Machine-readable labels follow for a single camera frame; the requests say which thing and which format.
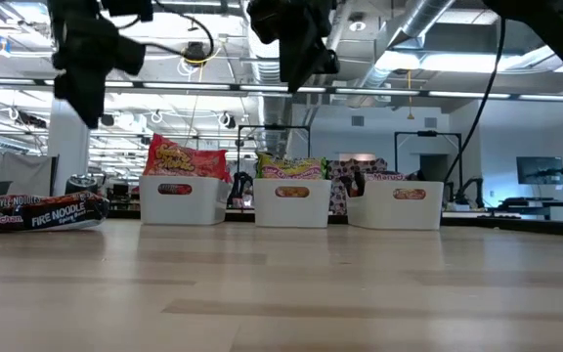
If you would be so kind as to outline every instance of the white storage bin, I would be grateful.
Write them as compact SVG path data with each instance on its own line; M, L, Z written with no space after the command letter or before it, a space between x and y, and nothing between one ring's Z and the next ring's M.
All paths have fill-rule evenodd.
M438 230L442 182L367 181L362 197L347 198L349 224L376 230Z
M303 187L305 198L284 198L278 190ZM256 179L253 182L255 225L263 227L325 228L329 219L329 180Z
M162 185L188 185L192 191L163 195L158 189ZM225 221L230 190L225 182L210 177L142 176L141 220L148 225L218 224Z

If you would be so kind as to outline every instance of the red snack bag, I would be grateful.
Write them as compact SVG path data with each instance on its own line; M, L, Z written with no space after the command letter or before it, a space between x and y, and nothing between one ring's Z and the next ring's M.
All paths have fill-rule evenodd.
M227 179L227 151L196 151L154 134L145 176L199 176Z

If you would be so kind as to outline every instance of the light wood surface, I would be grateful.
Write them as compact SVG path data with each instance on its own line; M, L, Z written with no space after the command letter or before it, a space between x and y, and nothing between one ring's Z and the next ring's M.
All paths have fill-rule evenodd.
M563 237L252 224L0 235L0 352L563 352Z

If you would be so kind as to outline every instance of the doorway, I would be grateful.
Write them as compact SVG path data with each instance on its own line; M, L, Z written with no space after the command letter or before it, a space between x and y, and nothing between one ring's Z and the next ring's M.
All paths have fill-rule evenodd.
M447 171L449 171L449 156L447 154L422 154L420 171L427 181L444 181Z

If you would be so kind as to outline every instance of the pillar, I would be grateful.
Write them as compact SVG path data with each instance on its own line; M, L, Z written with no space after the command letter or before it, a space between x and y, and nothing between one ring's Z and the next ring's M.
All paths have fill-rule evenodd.
M48 155L59 156L54 196L65 194L66 180L88 172L90 131L66 101L54 99L49 123Z

